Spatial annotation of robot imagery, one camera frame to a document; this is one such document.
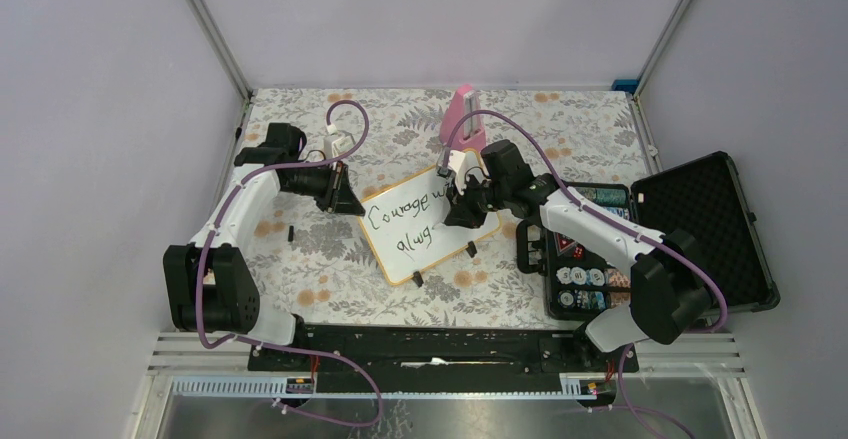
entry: open black case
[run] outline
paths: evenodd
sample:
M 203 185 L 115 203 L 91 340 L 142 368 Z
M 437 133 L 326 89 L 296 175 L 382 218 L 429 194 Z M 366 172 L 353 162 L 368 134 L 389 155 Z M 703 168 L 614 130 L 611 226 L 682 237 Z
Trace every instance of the open black case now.
M 727 153 L 716 152 L 641 179 L 630 189 L 619 184 L 569 185 L 618 191 L 598 193 L 599 197 L 626 194 L 626 203 L 616 211 L 625 218 L 664 232 L 683 229 L 696 237 L 706 272 L 724 293 L 731 312 L 768 310 L 780 302 L 754 228 L 756 216 Z M 518 226 L 518 267 L 545 276 L 548 315 L 589 320 L 629 299 L 629 279 L 603 258 L 542 228 L 539 237 L 530 237 L 530 227 L 535 226 L 528 220 Z

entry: metal frame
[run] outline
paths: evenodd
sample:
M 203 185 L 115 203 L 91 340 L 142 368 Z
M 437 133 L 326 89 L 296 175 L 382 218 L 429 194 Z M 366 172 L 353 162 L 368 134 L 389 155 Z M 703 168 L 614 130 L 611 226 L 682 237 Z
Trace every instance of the metal frame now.
M 210 339 L 222 336 L 210 334 Z M 753 403 L 744 365 L 732 334 L 683 334 L 674 344 L 651 341 L 636 345 L 641 370 L 627 377 L 711 378 L 722 393 L 727 416 L 738 438 L 766 435 Z M 250 346 L 225 343 L 215 350 L 205 349 L 191 332 L 164 332 L 156 341 L 144 380 L 142 404 L 133 413 L 127 437 L 155 439 L 164 422 L 167 404 L 174 395 L 204 397 L 278 397 L 286 378 L 304 377 L 297 372 L 268 373 L 247 370 Z M 394 399 L 580 399 L 575 384 L 581 379 L 601 379 L 597 373 L 561 374 L 563 393 L 546 394 L 387 394 Z M 322 394 L 321 397 L 362 399 L 361 394 Z
M 659 39 L 657 39 L 656 44 L 654 44 L 654 48 L 648 55 L 647 62 L 645 62 L 645 65 L 642 67 L 642 71 L 639 73 L 639 85 L 633 93 L 634 96 L 639 97 L 639 94 L 641 94 L 645 89 L 645 84 L 647 84 L 648 80 L 651 78 L 651 75 L 657 66 L 657 61 L 659 61 L 662 57 L 669 41 L 671 41 L 672 37 L 674 37 L 674 34 L 677 32 L 677 28 L 683 20 L 683 17 L 686 15 L 686 12 L 689 10 L 689 6 L 692 5 L 692 1 L 693 0 L 677 1 L 677 5 L 674 7 L 671 17 L 668 18 L 668 22 L 666 22 L 662 33 L 660 33 Z
M 636 135 L 642 145 L 642 151 L 645 153 L 645 167 L 648 174 L 657 174 L 663 170 L 662 162 L 660 162 L 659 150 L 654 145 L 651 127 L 642 113 L 641 103 L 638 98 L 634 98 L 631 94 L 627 94 L 627 103 L 630 105 L 630 115 L 633 116 L 633 123 L 636 126 Z
M 234 161 L 236 157 L 236 153 L 239 150 L 239 145 L 244 141 L 244 136 L 247 134 L 247 123 L 250 120 L 250 114 L 253 112 L 253 98 L 245 100 L 244 108 L 242 109 L 242 115 L 239 118 L 238 125 L 235 128 L 233 141 L 230 143 L 230 149 L 227 151 L 227 160 L 224 163 L 223 168 L 221 169 L 221 175 L 218 176 L 218 185 L 215 188 L 215 201 L 212 203 L 211 208 L 209 209 L 209 214 L 215 212 L 215 209 L 218 207 L 218 202 L 224 196 L 224 193 L 227 191 L 227 185 L 230 183 L 230 177 L 233 173 Z
M 227 42 L 224 40 L 221 30 L 218 29 L 218 25 L 215 24 L 212 14 L 209 13 L 206 2 L 204 0 L 186 0 L 186 2 L 191 7 L 198 23 L 200 23 L 200 27 L 203 29 L 206 38 L 209 39 L 209 45 L 221 61 L 221 66 L 224 68 L 224 72 L 227 73 L 230 82 L 233 83 L 233 87 L 235 87 L 242 99 L 250 99 L 250 85 L 244 78 L 244 74 L 242 74 L 241 68 L 239 68 L 238 63 L 233 57 L 232 51 L 227 47 Z

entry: black case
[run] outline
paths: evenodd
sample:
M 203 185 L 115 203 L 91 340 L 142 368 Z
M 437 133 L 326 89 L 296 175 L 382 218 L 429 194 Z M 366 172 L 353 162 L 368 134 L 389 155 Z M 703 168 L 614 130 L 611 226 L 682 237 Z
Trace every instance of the black case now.
M 627 189 L 616 184 L 569 185 Z M 629 191 L 633 222 L 660 231 L 683 229 L 698 239 L 706 272 L 716 281 L 731 312 L 756 312 L 777 306 L 780 294 L 754 227 L 756 216 L 748 208 L 739 172 L 727 153 L 715 152 L 641 179 L 634 182 Z M 588 284 L 563 286 L 556 278 L 557 270 L 577 264 L 558 256 L 557 240 L 552 232 L 543 230 L 543 239 L 530 240 L 529 227 L 528 221 L 518 226 L 518 267 L 522 272 L 545 276 L 545 305 L 551 317 L 588 320 L 601 312 L 563 308 L 557 297 L 564 288 L 607 293 L 626 291 Z M 536 251 L 541 258 L 534 263 L 531 255 Z M 586 254 L 579 267 L 603 268 L 605 265 L 606 261 L 599 256 Z

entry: black clamp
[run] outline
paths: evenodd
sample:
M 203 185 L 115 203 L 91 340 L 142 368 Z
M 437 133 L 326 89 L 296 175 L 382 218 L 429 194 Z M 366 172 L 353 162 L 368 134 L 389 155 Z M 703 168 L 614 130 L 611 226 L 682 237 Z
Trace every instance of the black clamp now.
M 530 226 L 538 227 L 533 224 L 530 220 L 525 219 L 518 223 L 518 227 L 515 229 L 515 244 L 518 247 L 518 257 L 516 258 L 516 263 L 518 265 L 518 270 L 523 272 L 524 274 L 534 274 L 539 273 L 545 274 L 545 262 L 543 260 L 535 261 L 533 263 L 530 262 L 531 253 L 541 251 L 542 256 L 545 255 L 545 234 L 546 231 L 542 229 L 541 238 L 538 241 L 531 241 L 528 239 L 527 229 Z
M 418 287 L 424 285 L 424 278 L 421 277 L 421 271 L 415 271 L 412 273 L 412 282 L 414 282 Z

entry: whiteboard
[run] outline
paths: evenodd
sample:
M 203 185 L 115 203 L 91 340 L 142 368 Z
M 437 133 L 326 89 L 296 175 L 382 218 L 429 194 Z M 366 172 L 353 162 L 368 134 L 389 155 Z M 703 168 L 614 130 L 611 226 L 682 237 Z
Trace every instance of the whiteboard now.
M 477 154 L 468 156 L 471 167 L 480 164 Z M 447 181 L 433 166 L 362 202 L 365 216 L 359 224 L 389 284 L 408 281 L 415 271 L 435 266 L 465 249 L 469 241 L 501 227 L 497 214 L 488 214 L 478 229 L 444 225 L 450 210 L 446 189 Z

